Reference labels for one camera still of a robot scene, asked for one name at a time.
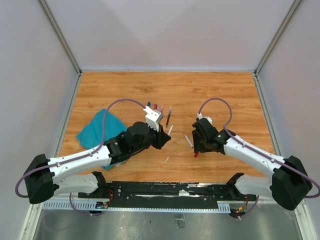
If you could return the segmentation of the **blue gel pen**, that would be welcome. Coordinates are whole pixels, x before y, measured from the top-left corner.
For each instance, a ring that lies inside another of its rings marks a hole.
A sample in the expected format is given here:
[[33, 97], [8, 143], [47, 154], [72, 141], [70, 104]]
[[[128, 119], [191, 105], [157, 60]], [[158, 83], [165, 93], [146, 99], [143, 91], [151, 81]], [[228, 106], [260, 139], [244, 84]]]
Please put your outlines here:
[[168, 111], [168, 115], [167, 115], [167, 119], [166, 119], [166, 124], [165, 124], [165, 127], [166, 127], [166, 128], [168, 128], [168, 126], [169, 126], [171, 114], [172, 114], [172, 112], [169, 113], [169, 111]]

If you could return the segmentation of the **thin white red-end pen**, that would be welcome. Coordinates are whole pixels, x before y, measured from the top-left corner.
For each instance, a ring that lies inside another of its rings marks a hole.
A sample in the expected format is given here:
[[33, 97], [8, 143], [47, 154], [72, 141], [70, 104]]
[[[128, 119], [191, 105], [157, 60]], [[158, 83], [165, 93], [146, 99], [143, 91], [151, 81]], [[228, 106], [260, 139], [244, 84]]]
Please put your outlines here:
[[170, 136], [173, 130], [174, 124], [172, 124], [169, 128], [168, 135]]

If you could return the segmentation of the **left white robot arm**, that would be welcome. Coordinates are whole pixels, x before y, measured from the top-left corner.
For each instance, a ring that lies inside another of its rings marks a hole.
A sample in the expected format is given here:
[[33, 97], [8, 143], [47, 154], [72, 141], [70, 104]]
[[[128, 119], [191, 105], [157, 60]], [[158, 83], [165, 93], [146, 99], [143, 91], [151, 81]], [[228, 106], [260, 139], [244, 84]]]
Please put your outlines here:
[[160, 150], [170, 140], [162, 125], [153, 129], [138, 121], [91, 149], [64, 157], [37, 155], [23, 175], [29, 203], [40, 204], [64, 193], [63, 181], [77, 176], [79, 172], [121, 163], [149, 147]]

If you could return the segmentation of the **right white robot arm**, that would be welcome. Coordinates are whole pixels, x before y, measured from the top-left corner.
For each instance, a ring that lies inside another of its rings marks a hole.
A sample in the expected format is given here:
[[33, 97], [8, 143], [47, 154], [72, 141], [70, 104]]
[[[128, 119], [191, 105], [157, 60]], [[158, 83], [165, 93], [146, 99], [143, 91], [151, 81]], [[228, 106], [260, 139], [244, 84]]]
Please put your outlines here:
[[311, 180], [299, 158], [275, 155], [246, 142], [232, 131], [218, 131], [205, 117], [198, 118], [192, 127], [195, 153], [216, 152], [234, 157], [263, 174], [256, 177], [236, 173], [226, 188], [230, 199], [238, 200], [243, 195], [263, 196], [293, 211], [311, 191]]

